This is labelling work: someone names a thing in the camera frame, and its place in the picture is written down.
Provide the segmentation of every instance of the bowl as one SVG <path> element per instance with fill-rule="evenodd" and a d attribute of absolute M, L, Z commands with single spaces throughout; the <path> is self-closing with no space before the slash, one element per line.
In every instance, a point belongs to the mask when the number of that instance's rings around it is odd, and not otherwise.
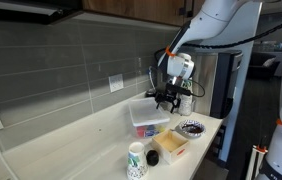
<path fill-rule="evenodd" d="M 204 125 L 194 120 L 182 121 L 179 128 L 183 133 L 191 137 L 200 137 L 205 132 Z"/>

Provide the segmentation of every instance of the clear plastic bin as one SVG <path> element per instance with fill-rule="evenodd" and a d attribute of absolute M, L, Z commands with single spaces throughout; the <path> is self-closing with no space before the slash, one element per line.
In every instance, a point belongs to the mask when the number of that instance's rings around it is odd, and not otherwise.
<path fill-rule="evenodd" d="M 131 100 L 130 115 L 137 137 L 152 137 L 163 132 L 170 121 L 161 107 L 158 109 L 153 97 Z"/>

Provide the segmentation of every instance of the white countertop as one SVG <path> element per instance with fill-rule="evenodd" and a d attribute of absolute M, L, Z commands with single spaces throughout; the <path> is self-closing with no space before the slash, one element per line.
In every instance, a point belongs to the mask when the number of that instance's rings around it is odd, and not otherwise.
<path fill-rule="evenodd" d="M 82 118 L 72 124 L 5 151 L 4 156 L 17 176 L 22 179 L 127 179 L 128 147 L 134 141 L 151 148 L 151 138 L 134 137 L 128 100 Z M 192 179 L 222 120 L 197 113 L 190 116 L 170 114 L 167 128 L 174 129 L 186 119 L 202 123 L 206 131 L 196 139 L 190 139 L 189 151 L 169 165 L 160 158 L 150 167 L 148 180 Z M 8 179 L 9 173 L 0 161 L 0 179 Z"/>

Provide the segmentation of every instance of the white box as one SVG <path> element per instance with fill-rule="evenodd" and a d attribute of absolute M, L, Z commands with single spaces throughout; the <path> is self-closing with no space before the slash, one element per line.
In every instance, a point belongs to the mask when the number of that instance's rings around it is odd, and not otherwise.
<path fill-rule="evenodd" d="M 170 118 L 161 107 L 158 109 L 153 97 L 131 100 L 130 115 L 137 137 L 152 137 L 166 128 Z"/>
<path fill-rule="evenodd" d="M 190 142 L 176 131 L 166 130 L 152 138 L 151 146 L 169 164 L 180 159 L 188 151 Z"/>

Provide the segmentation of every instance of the floor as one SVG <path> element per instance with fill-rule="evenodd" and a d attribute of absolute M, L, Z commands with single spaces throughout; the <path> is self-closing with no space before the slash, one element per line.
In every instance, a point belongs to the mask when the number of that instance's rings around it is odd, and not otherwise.
<path fill-rule="evenodd" d="M 252 145 L 270 144 L 279 117 L 281 79 L 247 79 L 226 169 L 206 158 L 193 180 L 243 180 Z"/>

